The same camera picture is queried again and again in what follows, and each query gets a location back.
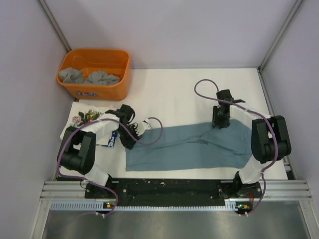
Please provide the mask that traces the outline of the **teal blue t shirt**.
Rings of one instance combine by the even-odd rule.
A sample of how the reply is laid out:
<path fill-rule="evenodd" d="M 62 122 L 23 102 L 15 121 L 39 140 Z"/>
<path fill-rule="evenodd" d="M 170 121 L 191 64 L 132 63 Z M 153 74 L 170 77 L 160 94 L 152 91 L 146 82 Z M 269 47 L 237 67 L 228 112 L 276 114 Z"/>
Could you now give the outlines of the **teal blue t shirt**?
<path fill-rule="evenodd" d="M 251 130 L 232 119 L 219 129 L 210 123 L 155 128 L 126 151 L 127 171 L 243 168 L 252 156 Z"/>

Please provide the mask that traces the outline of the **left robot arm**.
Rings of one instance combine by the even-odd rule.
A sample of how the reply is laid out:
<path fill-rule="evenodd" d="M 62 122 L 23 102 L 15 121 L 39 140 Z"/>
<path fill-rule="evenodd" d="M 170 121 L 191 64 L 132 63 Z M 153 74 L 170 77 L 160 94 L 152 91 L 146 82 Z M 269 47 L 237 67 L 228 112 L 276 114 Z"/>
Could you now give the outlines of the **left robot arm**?
<path fill-rule="evenodd" d="M 101 197 L 109 197 L 112 194 L 113 185 L 107 182 L 110 175 L 103 172 L 95 163 L 96 143 L 116 132 L 123 147 L 132 149 L 136 141 L 142 137 L 137 133 L 138 124 L 132 123 L 134 117 L 133 108 L 121 105 L 118 110 L 108 110 L 91 119 L 86 119 L 78 128 L 68 127 L 57 158 L 59 165 L 76 171 L 85 180 L 97 184 L 96 192 Z"/>

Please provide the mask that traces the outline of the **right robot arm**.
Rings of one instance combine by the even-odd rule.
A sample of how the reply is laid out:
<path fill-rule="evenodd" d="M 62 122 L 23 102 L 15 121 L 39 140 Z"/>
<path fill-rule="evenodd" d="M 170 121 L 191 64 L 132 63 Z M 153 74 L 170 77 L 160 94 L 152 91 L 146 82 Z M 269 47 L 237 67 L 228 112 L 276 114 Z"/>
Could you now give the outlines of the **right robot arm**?
<path fill-rule="evenodd" d="M 286 121 L 283 116 L 264 115 L 248 109 L 245 101 L 233 99 L 229 89 L 218 91 L 216 96 L 219 105 L 213 107 L 213 127 L 229 127 L 230 119 L 233 118 L 251 130 L 252 156 L 236 172 L 232 185 L 234 194 L 244 197 L 257 184 L 266 169 L 291 153 Z"/>

